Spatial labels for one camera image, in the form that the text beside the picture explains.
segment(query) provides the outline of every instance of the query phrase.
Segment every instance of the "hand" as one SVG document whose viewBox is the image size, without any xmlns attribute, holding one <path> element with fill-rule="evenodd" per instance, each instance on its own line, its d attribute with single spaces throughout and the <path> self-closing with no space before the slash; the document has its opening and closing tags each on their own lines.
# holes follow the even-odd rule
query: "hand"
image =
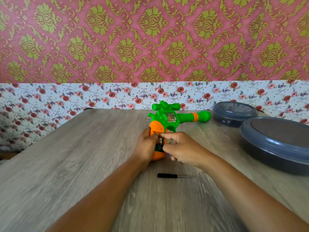
<svg viewBox="0 0 309 232">
<path fill-rule="evenodd" d="M 172 155 L 172 160 L 200 168 L 203 157 L 212 154 L 185 132 L 160 133 L 159 136 L 166 140 L 172 140 L 163 146 L 163 150 Z"/>
<path fill-rule="evenodd" d="M 138 137 L 132 158 L 136 158 L 141 163 L 141 170 L 144 171 L 155 153 L 155 145 L 159 143 L 157 134 L 149 136 L 150 127 L 146 128 Z"/>
</svg>

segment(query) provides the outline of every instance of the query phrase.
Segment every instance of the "table surface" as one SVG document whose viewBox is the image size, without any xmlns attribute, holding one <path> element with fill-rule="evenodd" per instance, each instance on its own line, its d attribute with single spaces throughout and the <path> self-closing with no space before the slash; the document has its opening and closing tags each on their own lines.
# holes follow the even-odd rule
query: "table surface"
<svg viewBox="0 0 309 232">
<path fill-rule="evenodd" d="M 133 151 L 147 110 L 89 109 L 0 167 L 0 231 L 44 231 Z M 210 120 L 187 132 L 309 222 L 309 178 L 267 167 L 240 147 L 239 129 Z M 193 176 L 158 179 L 157 173 Z M 246 231 L 213 180 L 170 158 L 133 182 L 113 231 Z"/>
</svg>

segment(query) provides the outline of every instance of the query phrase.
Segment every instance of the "orange ring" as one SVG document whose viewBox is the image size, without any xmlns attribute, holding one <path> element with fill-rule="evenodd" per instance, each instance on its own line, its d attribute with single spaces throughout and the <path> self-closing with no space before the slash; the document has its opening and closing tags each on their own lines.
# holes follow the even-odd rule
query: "orange ring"
<svg viewBox="0 0 309 232">
<path fill-rule="evenodd" d="M 192 122 L 198 121 L 198 114 L 196 112 L 191 112 L 194 115 L 194 120 Z"/>
</svg>

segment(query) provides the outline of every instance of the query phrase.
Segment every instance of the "toy gun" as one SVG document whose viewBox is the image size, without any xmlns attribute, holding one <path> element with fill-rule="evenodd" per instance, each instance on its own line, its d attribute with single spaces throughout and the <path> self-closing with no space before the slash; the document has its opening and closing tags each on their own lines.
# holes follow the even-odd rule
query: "toy gun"
<svg viewBox="0 0 309 232">
<path fill-rule="evenodd" d="M 179 103 L 168 104 L 167 102 L 160 101 L 160 104 L 153 104 L 152 109 L 157 112 L 156 114 L 148 114 L 148 116 L 151 117 L 149 135 L 155 133 L 168 133 L 168 130 L 176 132 L 178 125 L 184 122 L 206 122 L 211 119 L 211 113 L 209 111 L 176 114 L 175 111 L 180 110 Z M 159 160 L 167 155 L 167 153 L 163 151 L 163 145 L 165 143 L 166 140 L 160 138 L 160 144 L 156 144 L 152 160 Z"/>
</svg>

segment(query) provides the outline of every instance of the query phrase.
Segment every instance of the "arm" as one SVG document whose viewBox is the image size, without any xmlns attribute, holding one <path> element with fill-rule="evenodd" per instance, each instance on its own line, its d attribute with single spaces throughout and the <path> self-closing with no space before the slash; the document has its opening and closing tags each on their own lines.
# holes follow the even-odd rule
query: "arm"
<svg viewBox="0 0 309 232">
<path fill-rule="evenodd" d="M 163 150 L 172 160 L 191 164 L 207 173 L 251 232 L 305 232 L 309 225 L 254 184 L 225 160 L 203 148 L 183 132 L 160 134 L 173 140 Z"/>
<path fill-rule="evenodd" d="M 147 128 L 139 136 L 132 156 L 88 195 L 62 215 L 46 232 L 108 232 L 137 175 L 146 169 L 155 150 L 157 135 Z"/>
</svg>

